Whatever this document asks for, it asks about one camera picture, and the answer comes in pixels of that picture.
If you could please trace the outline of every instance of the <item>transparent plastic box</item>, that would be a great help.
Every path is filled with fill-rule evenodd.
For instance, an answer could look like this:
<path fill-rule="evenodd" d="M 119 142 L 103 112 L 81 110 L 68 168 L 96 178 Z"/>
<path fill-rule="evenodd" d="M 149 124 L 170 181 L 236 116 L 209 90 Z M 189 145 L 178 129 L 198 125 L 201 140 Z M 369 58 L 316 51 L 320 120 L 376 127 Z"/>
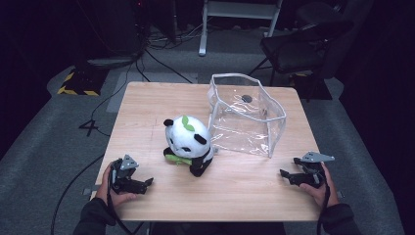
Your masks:
<path fill-rule="evenodd" d="M 214 148 L 272 158 L 286 113 L 259 80 L 240 73 L 214 74 L 207 98 Z"/>

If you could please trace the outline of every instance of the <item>gray carpet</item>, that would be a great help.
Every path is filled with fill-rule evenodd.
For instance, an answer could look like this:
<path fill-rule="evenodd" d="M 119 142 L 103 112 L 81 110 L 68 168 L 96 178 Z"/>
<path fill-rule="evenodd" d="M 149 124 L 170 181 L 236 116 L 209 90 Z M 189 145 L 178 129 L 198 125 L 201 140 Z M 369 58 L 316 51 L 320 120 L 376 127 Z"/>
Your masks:
<path fill-rule="evenodd" d="M 262 29 L 216 31 L 207 39 L 207 55 L 203 58 L 198 56 L 199 38 L 174 49 L 149 48 L 149 52 L 181 73 L 197 74 L 198 83 L 208 83 L 213 73 L 248 73 L 259 63 L 263 59 L 258 46 L 263 32 Z M 229 35 L 233 40 L 223 40 Z M 138 65 L 145 72 L 172 73 L 147 54 Z M 70 69 L 51 77 L 47 88 L 52 99 L 0 162 L 2 234 L 50 233 L 55 206 L 69 182 L 106 151 L 109 137 L 104 134 L 111 134 L 116 119 L 114 110 L 107 112 L 107 102 L 128 68 L 111 70 L 99 97 L 58 95 Z M 137 70 L 132 67 L 130 72 L 136 74 Z M 253 76 L 267 84 L 270 70 L 261 70 Z M 404 234 L 393 194 L 338 100 L 342 84 L 335 78 L 326 83 L 332 101 L 302 101 L 302 105 L 320 152 L 336 157 L 328 166 L 338 189 L 346 195 L 342 201 L 353 208 L 363 234 Z M 97 107 L 93 118 L 104 134 L 93 131 L 87 137 L 87 130 L 78 127 L 91 119 Z M 88 200 L 82 190 L 95 183 L 100 163 L 87 169 L 68 190 L 58 211 L 55 234 L 70 234 L 77 224 L 80 210 Z M 138 222 L 127 222 L 130 229 L 136 225 Z M 140 234 L 145 234 L 147 225 Z M 285 227 L 289 235 L 315 234 L 315 222 L 286 222 Z M 124 233 L 115 226 L 108 228 L 108 234 Z"/>

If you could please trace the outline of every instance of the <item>human hand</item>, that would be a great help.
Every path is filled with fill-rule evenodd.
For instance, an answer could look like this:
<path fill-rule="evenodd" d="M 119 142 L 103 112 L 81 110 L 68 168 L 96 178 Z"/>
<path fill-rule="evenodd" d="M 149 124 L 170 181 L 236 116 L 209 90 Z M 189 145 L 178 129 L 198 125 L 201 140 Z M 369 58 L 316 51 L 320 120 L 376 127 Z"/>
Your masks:
<path fill-rule="evenodd" d="M 111 164 L 109 164 L 107 168 L 105 169 L 104 174 L 103 174 L 103 181 L 101 183 L 101 186 L 98 188 L 97 193 L 95 194 L 95 197 L 102 199 L 106 205 L 108 205 L 107 192 L 108 192 L 108 187 L 109 187 L 108 177 L 110 175 L 110 172 L 111 172 Z M 116 192 L 114 192 L 113 189 L 110 190 L 110 194 L 113 200 L 114 208 L 116 208 L 117 206 L 127 201 L 131 201 L 137 198 L 136 194 L 133 194 L 133 193 L 117 194 Z"/>
<path fill-rule="evenodd" d="M 327 178 L 327 183 L 329 184 L 329 187 L 330 187 L 330 198 L 329 198 L 329 202 L 327 203 L 327 207 L 334 206 L 339 203 L 339 198 L 337 196 L 337 190 L 332 180 L 332 176 L 330 175 L 329 169 L 324 164 L 321 164 L 321 165 L 323 166 L 324 173 L 326 174 L 326 178 Z M 326 193 L 325 183 L 321 185 L 320 188 L 318 189 L 312 187 L 311 185 L 302 183 L 300 185 L 300 189 L 302 189 L 303 191 L 308 193 L 311 197 L 313 197 L 314 201 L 317 203 L 318 206 L 320 206 L 320 208 L 323 207 L 325 193 Z"/>

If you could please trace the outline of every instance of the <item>white metal stand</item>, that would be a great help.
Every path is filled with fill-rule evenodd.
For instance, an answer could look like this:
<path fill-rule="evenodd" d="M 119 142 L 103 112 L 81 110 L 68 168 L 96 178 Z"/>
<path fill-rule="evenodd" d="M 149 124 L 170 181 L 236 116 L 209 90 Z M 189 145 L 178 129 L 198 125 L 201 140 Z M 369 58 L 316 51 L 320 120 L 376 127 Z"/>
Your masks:
<path fill-rule="evenodd" d="M 271 20 L 271 25 L 265 36 L 272 36 L 278 15 L 280 14 L 281 4 L 255 4 L 255 3 L 236 3 L 236 2 L 215 2 L 205 0 L 203 15 L 203 30 L 199 55 L 207 53 L 208 41 L 208 16 L 212 17 L 231 17 L 231 18 L 250 18 Z"/>

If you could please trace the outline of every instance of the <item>cable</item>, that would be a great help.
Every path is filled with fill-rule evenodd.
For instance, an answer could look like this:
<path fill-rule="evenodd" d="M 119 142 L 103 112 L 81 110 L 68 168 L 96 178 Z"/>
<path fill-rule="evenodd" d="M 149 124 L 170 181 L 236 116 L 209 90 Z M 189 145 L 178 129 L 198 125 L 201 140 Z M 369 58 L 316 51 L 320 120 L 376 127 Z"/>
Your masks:
<path fill-rule="evenodd" d="M 326 184 L 326 192 L 324 194 L 324 202 L 323 202 L 323 205 L 321 207 L 320 216 L 318 216 L 318 221 L 317 221 L 317 235 L 320 235 L 321 234 L 321 224 L 322 224 L 321 216 L 323 215 L 324 211 L 327 209 L 327 205 L 329 203 L 330 186 L 327 183 L 327 178 L 324 175 L 322 175 L 321 173 L 318 173 L 318 175 L 324 179 L 324 183 Z"/>
<path fill-rule="evenodd" d="M 80 173 L 78 173 L 75 178 L 69 183 L 69 185 L 67 186 L 67 188 L 65 189 L 64 193 L 62 194 L 61 198 L 58 201 L 58 204 L 56 205 L 55 208 L 55 212 L 53 214 L 52 217 L 52 223 L 51 223 L 51 235 L 55 234 L 55 220 L 56 220 L 56 216 L 58 214 L 58 209 L 59 209 L 59 205 L 61 204 L 62 200 L 64 199 L 65 194 L 67 193 L 68 189 L 70 188 L 70 186 L 72 185 L 72 183 L 86 170 L 88 169 L 91 165 L 93 165 L 94 163 L 96 163 L 98 160 L 100 160 L 102 157 L 104 157 L 104 154 L 101 155 L 100 157 L 98 157 L 97 159 L 95 159 L 92 163 L 90 163 L 89 165 L 87 165 Z"/>
<path fill-rule="evenodd" d="M 146 78 L 146 80 L 148 81 L 148 82 L 152 82 L 143 72 L 141 72 L 140 71 L 140 69 L 138 69 L 138 66 L 137 66 L 137 61 L 135 61 L 135 68 L 138 70 L 138 72 L 140 72 L 140 74 L 144 77 L 144 78 Z"/>
<path fill-rule="evenodd" d="M 171 71 L 174 71 L 176 74 L 178 74 L 179 76 L 183 77 L 185 80 L 187 80 L 189 83 L 193 83 L 191 80 L 187 79 L 185 76 L 183 76 L 182 74 L 180 74 L 178 71 L 172 69 L 171 67 L 165 65 L 164 63 L 162 63 L 161 61 L 159 61 L 158 59 L 156 59 L 147 49 L 145 50 L 147 52 L 147 54 L 149 54 L 155 61 L 159 62 L 160 64 L 162 64 L 163 66 L 165 66 L 166 68 L 170 69 Z"/>
<path fill-rule="evenodd" d="M 87 121 L 86 123 L 88 123 L 88 122 L 90 122 L 90 121 L 95 121 L 94 120 L 94 114 L 95 114 L 95 112 L 104 104 L 104 103 L 106 103 L 108 100 L 110 100 L 111 98 L 113 98 L 114 97 L 114 95 L 116 95 L 121 89 L 122 89 L 122 87 L 124 87 L 125 86 L 125 84 L 127 83 L 127 80 L 128 80 L 128 73 L 129 73 L 129 71 L 130 71 L 130 69 L 131 69 L 131 66 L 132 66 L 132 63 L 129 65 L 129 67 L 128 67 L 128 70 L 127 70 L 127 72 L 126 72 L 126 74 L 125 74 L 125 81 L 124 81 L 124 83 L 119 87 L 119 89 L 113 94 L 113 95 L 111 95 L 111 96 L 109 96 L 109 97 L 107 97 L 104 101 L 102 101 L 100 104 L 98 104 L 98 106 L 97 107 L 95 107 L 95 109 L 92 111 L 92 113 L 91 113 L 91 119 L 89 120 L 89 121 Z M 106 134 L 106 133 L 104 133 L 104 132 L 102 132 L 99 128 L 96 128 L 96 130 L 98 130 L 98 132 L 99 133 L 101 133 L 101 134 L 103 134 L 103 135 L 106 135 L 106 136 L 111 136 L 111 135 L 109 135 L 109 134 Z"/>
<path fill-rule="evenodd" d="M 143 58 L 141 58 L 141 65 L 143 66 L 143 72 L 144 72 L 144 70 L 146 69 L 146 67 L 144 66 L 144 59 Z"/>
<path fill-rule="evenodd" d="M 113 172 L 114 167 L 113 165 L 111 165 L 111 172 Z M 141 222 L 137 228 L 134 230 L 134 232 L 131 232 L 126 226 L 125 224 L 121 221 L 121 219 L 119 219 L 118 215 L 116 214 L 115 208 L 114 208 L 114 204 L 113 204 L 113 198 L 111 197 L 111 189 L 113 187 L 113 181 L 112 181 L 112 175 L 109 174 L 108 175 L 108 189 L 107 189 L 107 203 L 108 203 L 108 209 L 110 210 L 111 214 L 113 215 L 113 218 L 115 218 L 116 222 L 118 223 L 118 225 L 122 228 L 122 230 L 124 230 L 124 232 L 128 235 L 135 235 L 138 230 L 140 230 L 141 226 L 143 226 L 144 222 Z"/>
<path fill-rule="evenodd" d="M 200 31 L 200 30 L 198 30 L 198 28 L 200 26 L 201 25 L 195 27 L 194 29 L 192 29 L 189 32 L 182 32 L 181 34 L 177 35 L 176 39 L 179 41 L 179 43 L 176 43 L 173 46 L 168 47 L 168 45 L 171 43 L 170 40 L 168 40 L 168 38 L 166 38 L 166 37 L 156 37 L 154 39 L 152 39 L 152 38 L 149 39 L 149 41 L 151 42 L 149 47 L 152 48 L 152 49 L 155 49 L 155 50 L 173 49 L 175 47 L 178 47 L 178 46 L 182 45 L 184 42 L 188 42 L 188 41 L 192 40 L 195 37 L 199 37 L 200 35 L 191 36 L 191 34 L 194 33 L 194 32 Z M 162 45 L 162 46 L 154 45 L 154 42 L 160 42 L 160 41 L 165 41 L 164 45 Z"/>

